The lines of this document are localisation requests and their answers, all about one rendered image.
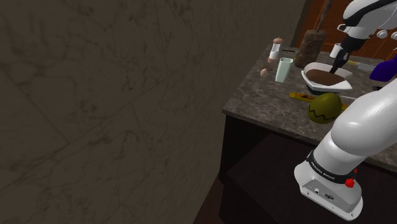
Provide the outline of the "orange wooden cabinet, white knobs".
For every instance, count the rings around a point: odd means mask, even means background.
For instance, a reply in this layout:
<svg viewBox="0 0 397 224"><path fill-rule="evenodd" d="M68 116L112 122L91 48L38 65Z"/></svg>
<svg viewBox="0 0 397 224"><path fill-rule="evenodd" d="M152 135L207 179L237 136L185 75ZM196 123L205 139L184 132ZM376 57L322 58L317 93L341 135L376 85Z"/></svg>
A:
<svg viewBox="0 0 397 224"><path fill-rule="evenodd" d="M305 32L312 29L314 30L317 27L325 1L326 0L305 0L293 40L291 41L292 47L298 48ZM345 8L350 2L351 0L333 0L331 8L321 26L321 29L327 32L324 45L321 49L323 52L330 52L333 45L342 42L345 37L345 33L338 31L337 26L344 23L342 16ZM389 36L384 39L380 39L376 36L372 37L365 42L360 50L352 54L354 56L373 59L392 59L397 55L397 40L393 40L390 37L395 31L396 29L388 31L387 33Z"/></svg>

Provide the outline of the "white grinder with brown top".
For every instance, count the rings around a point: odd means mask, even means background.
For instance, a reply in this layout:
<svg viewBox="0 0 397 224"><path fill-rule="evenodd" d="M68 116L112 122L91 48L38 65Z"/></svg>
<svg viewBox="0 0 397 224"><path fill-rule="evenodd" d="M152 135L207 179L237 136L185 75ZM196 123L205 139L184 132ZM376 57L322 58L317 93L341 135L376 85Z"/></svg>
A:
<svg viewBox="0 0 397 224"><path fill-rule="evenodd" d="M272 49L269 53L268 60L267 60L268 63L274 63L277 61L278 56L279 56L279 49L280 49L280 46L282 45L282 43L283 43L282 38L275 38L273 40Z"/></svg>

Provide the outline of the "dark robot stand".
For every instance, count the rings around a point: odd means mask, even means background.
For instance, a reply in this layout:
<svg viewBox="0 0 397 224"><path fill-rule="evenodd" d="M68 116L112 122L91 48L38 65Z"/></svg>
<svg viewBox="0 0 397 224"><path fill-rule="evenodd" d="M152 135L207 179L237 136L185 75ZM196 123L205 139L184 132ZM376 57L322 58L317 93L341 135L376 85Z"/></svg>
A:
<svg viewBox="0 0 397 224"><path fill-rule="evenodd" d="M345 221L303 196L294 168L311 147L267 136L226 174L219 217L224 224L397 224L397 174L363 162L363 210Z"/></svg>

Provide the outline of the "pale green square cup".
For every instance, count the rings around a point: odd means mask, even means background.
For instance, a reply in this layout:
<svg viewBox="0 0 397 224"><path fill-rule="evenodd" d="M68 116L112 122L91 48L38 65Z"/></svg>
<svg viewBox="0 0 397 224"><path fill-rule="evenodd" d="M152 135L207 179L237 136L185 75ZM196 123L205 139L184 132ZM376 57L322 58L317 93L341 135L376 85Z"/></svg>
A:
<svg viewBox="0 0 397 224"><path fill-rule="evenodd" d="M283 83L289 74L291 69L291 65L293 64L294 60L287 57L282 57L279 61L277 72L275 75L275 81L279 83Z"/></svg>

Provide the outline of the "dark blue object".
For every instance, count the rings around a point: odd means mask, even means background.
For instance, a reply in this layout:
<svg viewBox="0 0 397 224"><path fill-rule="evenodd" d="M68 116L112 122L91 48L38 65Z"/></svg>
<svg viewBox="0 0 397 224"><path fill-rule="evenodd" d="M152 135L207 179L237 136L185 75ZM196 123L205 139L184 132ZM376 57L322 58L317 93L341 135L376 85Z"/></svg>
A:
<svg viewBox="0 0 397 224"><path fill-rule="evenodd" d="M370 75L371 80L387 82L397 75L397 55L378 64Z"/></svg>

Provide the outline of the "small white cup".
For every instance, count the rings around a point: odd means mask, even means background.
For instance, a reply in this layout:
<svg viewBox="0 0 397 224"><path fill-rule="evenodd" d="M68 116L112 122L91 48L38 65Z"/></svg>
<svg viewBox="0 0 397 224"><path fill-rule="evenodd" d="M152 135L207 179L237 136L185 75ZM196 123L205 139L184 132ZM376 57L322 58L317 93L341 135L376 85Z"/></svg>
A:
<svg viewBox="0 0 397 224"><path fill-rule="evenodd" d="M332 51L330 52L330 57L335 59L341 49L342 47L340 46L340 43L335 43Z"/></svg>

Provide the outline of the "white bowl with brown filling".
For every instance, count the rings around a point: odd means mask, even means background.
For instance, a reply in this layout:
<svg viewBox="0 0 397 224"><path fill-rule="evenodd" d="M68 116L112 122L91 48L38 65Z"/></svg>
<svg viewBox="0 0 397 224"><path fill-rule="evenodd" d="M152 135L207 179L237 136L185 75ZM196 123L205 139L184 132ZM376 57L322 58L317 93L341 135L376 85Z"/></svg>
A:
<svg viewBox="0 0 397 224"><path fill-rule="evenodd" d="M332 67L319 62L312 62L304 67L301 74L310 93L321 95L352 90L352 85L347 81L352 73L341 68L331 73Z"/></svg>

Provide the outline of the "dark counter cabinet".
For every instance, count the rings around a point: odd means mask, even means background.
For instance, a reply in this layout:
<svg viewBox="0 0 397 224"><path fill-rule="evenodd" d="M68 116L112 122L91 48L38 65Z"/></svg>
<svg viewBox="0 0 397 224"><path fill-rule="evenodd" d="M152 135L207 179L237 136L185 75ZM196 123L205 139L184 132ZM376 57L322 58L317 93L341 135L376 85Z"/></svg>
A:
<svg viewBox="0 0 397 224"><path fill-rule="evenodd" d="M315 139L310 139L288 130L226 115L218 175L222 184L225 181L226 173L269 134L275 134L284 139L290 139L311 147L319 143Z"/></svg>

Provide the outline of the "olive green zigzag egg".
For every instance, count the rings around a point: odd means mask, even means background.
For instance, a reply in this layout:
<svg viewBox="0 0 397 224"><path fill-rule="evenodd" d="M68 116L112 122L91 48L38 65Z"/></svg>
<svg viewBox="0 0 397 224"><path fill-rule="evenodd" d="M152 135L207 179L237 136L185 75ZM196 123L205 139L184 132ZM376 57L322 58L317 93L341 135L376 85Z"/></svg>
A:
<svg viewBox="0 0 397 224"><path fill-rule="evenodd" d="M325 93L316 97L307 110L307 115L315 123L327 124L334 121L342 111L342 101L337 94Z"/></svg>

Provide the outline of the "yellow flat stick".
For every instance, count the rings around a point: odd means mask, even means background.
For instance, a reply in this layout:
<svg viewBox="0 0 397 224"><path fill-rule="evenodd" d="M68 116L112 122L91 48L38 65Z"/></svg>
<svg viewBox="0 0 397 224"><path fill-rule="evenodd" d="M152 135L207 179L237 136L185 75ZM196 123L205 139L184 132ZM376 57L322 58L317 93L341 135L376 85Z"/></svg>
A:
<svg viewBox="0 0 397 224"><path fill-rule="evenodd" d="M341 103L340 97L334 93L325 93L316 97L298 92L291 92L289 96L293 99L309 102L311 110L336 111L339 109L344 111L347 109L347 105Z"/></svg>

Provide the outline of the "brown pot with stick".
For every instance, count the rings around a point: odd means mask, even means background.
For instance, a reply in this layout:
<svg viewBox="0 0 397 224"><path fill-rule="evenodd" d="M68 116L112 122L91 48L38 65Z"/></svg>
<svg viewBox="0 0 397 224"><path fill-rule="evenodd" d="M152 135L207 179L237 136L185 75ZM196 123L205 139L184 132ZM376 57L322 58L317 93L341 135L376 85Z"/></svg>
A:
<svg viewBox="0 0 397 224"><path fill-rule="evenodd" d="M308 30L302 39L299 51L295 58L295 66L303 69L306 65L315 62L326 39L326 31L321 26L331 8L333 0L325 0L317 26Z"/></svg>

